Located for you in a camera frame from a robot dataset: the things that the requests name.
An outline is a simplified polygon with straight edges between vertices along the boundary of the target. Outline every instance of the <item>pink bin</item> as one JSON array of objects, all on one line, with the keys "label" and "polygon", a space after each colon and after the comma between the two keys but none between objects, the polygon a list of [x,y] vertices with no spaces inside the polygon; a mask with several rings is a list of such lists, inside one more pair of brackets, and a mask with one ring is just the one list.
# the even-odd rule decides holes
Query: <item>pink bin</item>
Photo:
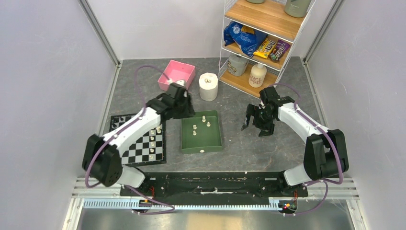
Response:
[{"label": "pink bin", "polygon": [[[171,78],[173,82],[185,80],[185,87],[188,89],[192,83],[194,75],[196,74],[196,68],[189,64],[171,60],[168,66],[166,66],[164,73],[166,73],[166,75]],[[169,88],[168,80],[163,74],[158,79],[158,84],[162,90],[167,91]]]}]

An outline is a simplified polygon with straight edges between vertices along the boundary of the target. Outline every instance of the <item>wooden shelf board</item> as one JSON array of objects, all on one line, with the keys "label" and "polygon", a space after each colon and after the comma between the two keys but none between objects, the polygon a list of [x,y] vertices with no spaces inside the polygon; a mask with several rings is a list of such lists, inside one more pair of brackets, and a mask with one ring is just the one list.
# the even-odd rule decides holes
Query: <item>wooden shelf board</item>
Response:
[{"label": "wooden shelf board", "polygon": [[288,56],[288,53],[290,52],[290,49],[288,49],[286,51],[286,53],[282,56],[281,60],[279,60],[279,62],[273,62],[268,58],[262,58],[262,57],[258,57],[256,55],[254,55],[252,57],[248,57],[246,54],[244,54],[242,52],[242,50],[240,49],[240,47],[238,47],[238,45],[236,43],[230,44],[228,46],[223,46],[223,48],[225,50],[230,51],[230,52],[240,54],[240,55],[242,55],[242,56],[244,56],[246,58],[250,58],[250,59],[252,59],[254,61],[262,63],[262,64],[264,64],[264,65],[266,65],[268,67],[272,67],[272,68],[274,68],[274,69],[276,69],[278,71],[280,71],[282,69],[282,65],[284,64],[284,62],[286,60],[286,57]]},{"label": "wooden shelf board", "polygon": [[293,42],[304,17],[289,16],[284,7],[284,4],[271,0],[261,4],[238,0],[225,17]]},{"label": "wooden shelf board", "polygon": [[237,89],[240,89],[248,94],[251,94],[255,97],[259,97],[259,92],[263,90],[264,88],[268,87],[271,84],[274,84],[276,82],[276,79],[278,76],[271,74],[267,72],[264,83],[261,85],[261,87],[254,88],[249,85],[248,79],[249,79],[249,74],[251,73],[251,68],[252,65],[248,64],[247,69],[241,76],[234,76],[228,70],[224,72],[224,74],[220,77],[220,81],[227,83],[231,86],[236,87]]}]

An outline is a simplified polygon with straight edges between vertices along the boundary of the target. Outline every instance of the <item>white bottle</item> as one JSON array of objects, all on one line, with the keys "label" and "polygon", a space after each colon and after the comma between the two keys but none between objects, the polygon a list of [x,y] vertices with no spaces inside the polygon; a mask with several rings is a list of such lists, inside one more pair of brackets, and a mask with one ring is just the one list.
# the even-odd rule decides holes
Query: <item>white bottle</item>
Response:
[{"label": "white bottle", "polygon": [[264,83],[266,71],[266,67],[260,63],[252,66],[248,80],[249,85],[254,88],[260,87]]}]

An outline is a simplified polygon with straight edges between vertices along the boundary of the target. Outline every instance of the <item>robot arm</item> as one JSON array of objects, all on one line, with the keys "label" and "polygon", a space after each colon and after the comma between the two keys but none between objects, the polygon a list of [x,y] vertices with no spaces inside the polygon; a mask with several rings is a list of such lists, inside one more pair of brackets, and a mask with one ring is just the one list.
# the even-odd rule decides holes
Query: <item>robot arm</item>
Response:
[{"label": "robot arm", "polygon": [[[290,97],[280,97],[274,87],[268,87],[260,91],[261,103],[259,106],[249,104],[247,116],[241,130],[248,127],[251,116],[254,117],[253,125],[261,129],[259,137],[272,135],[274,132],[274,120],[283,121],[292,128],[305,142],[304,161],[302,164],[283,172],[284,186],[294,186],[311,180],[334,176],[338,174],[338,168],[334,153],[322,132],[304,119],[294,107],[294,100]],[[316,127],[321,128],[333,141],[341,162],[342,172],[348,170],[347,149],[344,134],[339,130],[329,130],[317,121],[310,118],[306,113],[301,113],[311,120]]]},{"label": "robot arm", "polygon": [[172,83],[166,93],[148,101],[145,111],[141,110],[121,127],[102,137],[92,135],[87,141],[82,168],[87,170],[99,148],[110,140],[93,164],[91,175],[106,187],[118,183],[138,188],[145,176],[138,169],[121,164],[123,153],[137,139],[163,121],[187,118],[194,114],[191,95],[182,85]]}]

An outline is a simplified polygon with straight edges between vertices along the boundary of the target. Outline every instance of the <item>checkered board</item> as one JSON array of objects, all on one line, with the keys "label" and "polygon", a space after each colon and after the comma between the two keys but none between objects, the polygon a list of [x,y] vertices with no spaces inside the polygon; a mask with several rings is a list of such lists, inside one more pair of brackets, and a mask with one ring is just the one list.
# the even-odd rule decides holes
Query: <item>checkered board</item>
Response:
[{"label": "checkered board", "polygon": [[[110,119],[110,132],[117,129],[136,114],[117,115]],[[160,125],[161,133],[151,129],[140,137],[123,153],[121,164],[144,166],[166,163],[165,156],[165,122]]]}]

